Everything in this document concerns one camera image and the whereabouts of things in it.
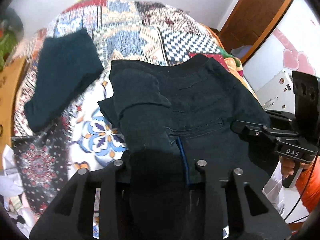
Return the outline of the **right hand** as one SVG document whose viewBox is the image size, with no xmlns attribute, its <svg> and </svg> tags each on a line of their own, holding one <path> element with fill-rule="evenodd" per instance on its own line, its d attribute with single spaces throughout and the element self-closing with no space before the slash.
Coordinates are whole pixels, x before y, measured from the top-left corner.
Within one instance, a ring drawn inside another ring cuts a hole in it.
<svg viewBox="0 0 320 240">
<path fill-rule="evenodd" d="M 293 160 L 287 157 L 280 157 L 280 163 L 281 163 L 281 174 L 283 175 L 284 179 L 294 174 L 296 164 Z M 313 165 L 313 161 L 310 164 L 300 163 L 299 168 L 307 170 L 312 165 Z"/>
</svg>

